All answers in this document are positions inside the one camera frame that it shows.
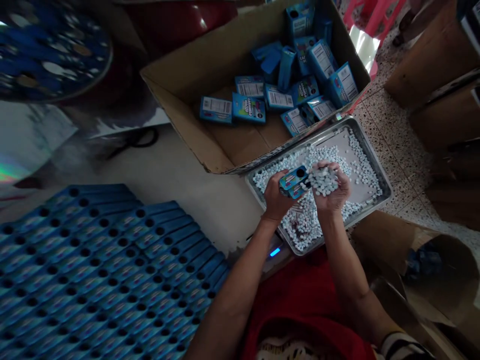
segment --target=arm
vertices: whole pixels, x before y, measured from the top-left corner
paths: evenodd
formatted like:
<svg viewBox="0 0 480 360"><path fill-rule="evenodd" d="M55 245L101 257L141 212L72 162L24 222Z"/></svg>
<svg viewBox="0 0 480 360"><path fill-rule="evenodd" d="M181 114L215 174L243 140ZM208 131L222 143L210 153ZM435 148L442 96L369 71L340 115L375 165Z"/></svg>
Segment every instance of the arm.
<svg viewBox="0 0 480 360"><path fill-rule="evenodd" d="M318 166L327 164L322 161ZM342 207L350 196L350 180L337 163L328 166L337 171L339 188L327 197L315 195L315 203L333 282L338 294L351 308L355 322L366 329L368 340L380 347L386 335L402 329L390 318L370 289L359 257L345 231Z"/></svg>
<svg viewBox="0 0 480 360"><path fill-rule="evenodd" d="M265 190L266 211L198 327L185 360L234 357L254 303L270 240L295 203L279 191L279 180L287 172L278 172L270 178Z"/></svg>

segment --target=hand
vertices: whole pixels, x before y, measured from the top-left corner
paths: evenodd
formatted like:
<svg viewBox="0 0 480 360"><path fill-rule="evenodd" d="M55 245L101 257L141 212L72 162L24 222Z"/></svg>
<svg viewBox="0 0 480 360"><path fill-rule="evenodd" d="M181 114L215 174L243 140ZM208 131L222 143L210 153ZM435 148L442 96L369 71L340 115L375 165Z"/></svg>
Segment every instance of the hand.
<svg viewBox="0 0 480 360"><path fill-rule="evenodd" d="M282 170L272 175L265 189L263 196L266 201L266 210L263 214L264 219L274 220L278 223L282 221L287 211L295 204L291 197L280 193L280 179L288 174L289 170Z"/></svg>
<svg viewBox="0 0 480 360"><path fill-rule="evenodd" d="M340 169L340 165L338 163L329 163L327 160L322 160L319 163L313 165L313 167L316 169L324 168L326 166L328 166L329 169L336 170L336 177L338 178L338 189L327 196L323 196L322 194L316 195L315 189L312 189L317 212L319 215L320 212L341 212L351 192L350 179L347 175L344 174L342 169Z"/></svg>

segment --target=metal tray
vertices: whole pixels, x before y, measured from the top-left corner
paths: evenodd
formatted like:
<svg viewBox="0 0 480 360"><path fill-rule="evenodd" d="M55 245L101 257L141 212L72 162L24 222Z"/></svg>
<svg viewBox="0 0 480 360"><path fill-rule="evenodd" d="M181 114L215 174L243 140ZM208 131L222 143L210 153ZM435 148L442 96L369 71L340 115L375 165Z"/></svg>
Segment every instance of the metal tray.
<svg viewBox="0 0 480 360"><path fill-rule="evenodd" d="M268 162L261 164L260 166L254 168L252 171L247 173L245 177L245 181L248 187L250 188L250 190L252 191L252 193L254 194L255 198L258 200L258 202L262 206L262 208L263 209L266 208L266 203L265 203L264 195L260 192L260 189L255 185L253 181L253 178L256 173L261 172L262 170L267 169L272 165L278 163L281 159L288 156L290 153L296 152L301 148L308 147L311 144L314 146L337 145L340 151L340 154L343 157L345 157L348 163L350 164L351 161L358 160L358 157L354 154L353 151L349 151L348 153L345 152L345 150L350 149L350 145L349 145L348 139L344 138L344 134L347 134L345 132L349 132L350 129L353 131L353 134L356 136L363 152L365 153L368 161L371 164L371 167L375 171L380 188L383 190L383 195L377 197L376 199L372 199L372 195L368 194L368 191L371 189L368 188L366 185L363 185L362 183L355 184L355 178L358 175L352 173L350 175L350 177L352 178L352 182L351 182L352 190L351 190L351 195L349 200L356 203L360 203L360 202L365 202L366 200L372 199L372 202L367 206L365 206L360 212L357 212L356 214L351 215L344 222L345 228L348 229L349 227L353 226L354 224L359 222L361 219L365 218L367 215L371 214L376 209L378 209L383 203L388 201L388 199L391 198L393 194L390 181L387 175L385 174L385 171L382 168L382 165L380 164L380 161L377 158L377 155L375 154L375 151L373 150L372 145L370 144L370 141L365 136L365 133L362 127L360 126L360 123L353 116L346 116L342 120L332 123L327 128L320 129L320 132L316 132L310 135L305 140L297 143L294 147L287 149L286 151L270 159ZM280 225L278 230L282 239L290 246L292 252L299 257L310 253L311 251L313 251L314 249L318 248L319 246L325 243L324 238L320 237L312 241L312 243L308 248L304 249L303 251L299 251L295 247L294 242L288 235L287 231L283 228L283 226Z"/></svg>

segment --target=speckled floor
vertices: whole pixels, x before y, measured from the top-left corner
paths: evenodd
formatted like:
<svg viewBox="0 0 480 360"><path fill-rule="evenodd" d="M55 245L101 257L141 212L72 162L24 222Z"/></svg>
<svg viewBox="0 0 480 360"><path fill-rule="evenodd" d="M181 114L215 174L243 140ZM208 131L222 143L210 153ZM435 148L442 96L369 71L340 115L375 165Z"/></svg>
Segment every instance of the speckled floor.
<svg viewBox="0 0 480 360"><path fill-rule="evenodd" d="M428 169L433 157L425 152L410 127L409 110L400 108L383 89L409 48L391 45L396 31L394 27L379 49L377 76L353 114L361 122L393 187L393 198L380 210L455 236L471 249L480 265L480 232L440 219L425 195L425 189L432 183ZM480 294L475 304L480 306Z"/></svg>

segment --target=blue light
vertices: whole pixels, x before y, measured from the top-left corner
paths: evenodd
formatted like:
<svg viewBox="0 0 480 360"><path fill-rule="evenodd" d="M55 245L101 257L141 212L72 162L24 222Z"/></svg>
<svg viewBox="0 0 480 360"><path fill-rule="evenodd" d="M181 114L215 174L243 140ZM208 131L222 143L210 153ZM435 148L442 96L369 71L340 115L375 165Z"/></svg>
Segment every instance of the blue light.
<svg viewBox="0 0 480 360"><path fill-rule="evenodd" d="M270 257L273 258L275 255L277 255L278 253L280 252L280 248L277 247L275 250L273 250L271 253L270 253Z"/></svg>

